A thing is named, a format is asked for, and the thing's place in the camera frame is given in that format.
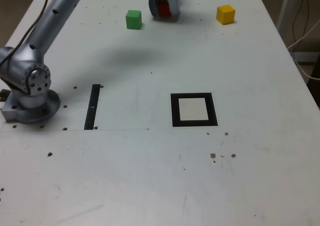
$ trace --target cube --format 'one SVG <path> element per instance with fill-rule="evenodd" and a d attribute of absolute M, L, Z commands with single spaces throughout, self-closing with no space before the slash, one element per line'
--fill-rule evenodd
<path fill-rule="evenodd" d="M 171 17 L 170 7 L 168 0 L 157 0 L 158 14 L 160 17 Z"/>
<path fill-rule="evenodd" d="M 125 21 L 128 29 L 139 30 L 142 25 L 141 11 L 129 10 L 125 16 Z"/>
<path fill-rule="evenodd" d="M 222 25 L 229 24 L 235 20 L 235 9 L 230 5 L 218 7 L 216 11 L 216 19 Z"/>

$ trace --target white table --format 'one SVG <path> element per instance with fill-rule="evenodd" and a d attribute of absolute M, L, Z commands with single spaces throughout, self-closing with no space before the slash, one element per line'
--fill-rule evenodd
<path fill-rule="evenodd" d="M 142 30 L 126 29 L 132 9 Z M 319 110 L 261 0 L 182 0 L 177 23 L 148 0 L 81 0 L 45 63 L 57 114 L 44 128 L 0 117 L 0 225 L 320 224 Z M 84 131 L 92 84 L 98 130 Z M 197 92 L 218 126 L 172 127 L 170 94 Z"/>

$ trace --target yellow cube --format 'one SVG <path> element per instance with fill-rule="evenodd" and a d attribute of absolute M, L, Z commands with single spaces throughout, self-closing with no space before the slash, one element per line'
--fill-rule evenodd
<path fill-rule="evenodd" d="M 222 25 L 229 24 L 235 20 L 235 9 L 230 5 L 218 7 L 216 11 L 216 19 Z"/>

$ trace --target black square outline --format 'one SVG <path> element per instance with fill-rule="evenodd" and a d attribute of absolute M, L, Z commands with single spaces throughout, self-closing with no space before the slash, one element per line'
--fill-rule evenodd
<path fill-rule="evenodd" d="M 180 98 L 204 98 L 208 120 L 181 121 L 179 108 Z M 218 126 L 214 101 L 211 93 L 171 93 L 171 114 L 173 127 Z"/>

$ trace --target cable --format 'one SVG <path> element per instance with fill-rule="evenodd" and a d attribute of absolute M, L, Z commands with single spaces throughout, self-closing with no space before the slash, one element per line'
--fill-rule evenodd
<path fill-rule="evenodd" d="M 298 63 L 293 57 L 291 57 L 291 58 L 292 58 L 292 60 L 294 61 L 294 63 L 300 68 L 300 70 L 302 71 L 303 74 L 305 74 L 305 75 L 306 75 L 307 77 L 309 77 L 310 79 L 320 81 L 320 78 L 315 78 L 315 77 L 309 76 L 309 75 L 302 69 L 302 67 L 299 65 L 299 63 Z"/>
<path fill-rule="evenodd" d="M 288 46 L 287 49 L 289 49 L 290 47 L 294 46 L 295 44 L 297 44 L 299 41 L 301 41 L 303 38 L 305 38 L 317 25 L 318 23 L 320 22 L 320 20 L 318 20 L 316 22 L 316 24 L 310 29 L 310 31 L 308 31 L 307 34 L 305 34 L 303 37 L 301 37 L 299 40 L 297 40 L 295 43 L 293 43 L 292 45 Z"/>
<path fill-rule="evenodd" d="M 35 22 L 30 26 L 30 28 L 27 30 L 27 32 L 25 33 L 25 35 L 22 37 L 21 41 L 18 43 L 18 45 L 16 46 L 16 48 L 14 48 L 13 51 L 10 52 L 9 55 L 7 55 L 1 62 L 0 62 L 0 67 L 7 61 L 9 60 L 14 53 L 19 49 L 19 47 L 22 45 L 22 43 L 24 42 L 24 40 L 26 39 L 27 35 L 30 33 L 30 31 L 35 27 L 35 25 L 38 23 L 38 21 L 40 20 L 40 18 L 42 17 L 43 13 L 45 12 L 45 9 L 47 7 L 48 4 L 48 0 L 45 0 L 44 6 L 38 16 L 38 18 L 35 20 Z"/>
<path fill-rule="evenodd" d="M 306 11 L 307 11 L 307 16 L 306 16 L 306 21 L 305 21 L 305 25 L 304 25 L 304 30 L 303 30 L 302 36 L 304 36 L 305 33 L 306 33 L 306 29 L 307 29 L 307 25 L 308 25 L 308 21 L 309 21 L 309 16 L 310 16 L 309 0 L 306 0 Z M 295 51 L 296 51 L 296 49 L 298 49 L 300 43 L 301 43 L 301 41 L 299 41 L 297 46 L 293 47 L 293 57 L 294 57 Z"/>
<path fill-rule="evenodd" d="M 300 7 L 299 7 L 298 11 L 296 12 L 295 17 L 294 17 L 294 20 L 293 20 L 293 22 L 292 22 L 292 35 L 293 35 L 293 41 L 294 41 L 294 42 L 296 42 L 295 23 L 296 23 L 296 19 L 298 18 L 298 15 L 299 15 L 299 13 L 300 13 L 303 5 L 304 5 L 304 0 L 301 0 Z M 293 57 L 295 57 L 295 49 L 296 49 L 296 47 L 293 47 L 293 50 L 292 50 L 292 52 L 291 52 L 291 56 L 293 55 Z"/>

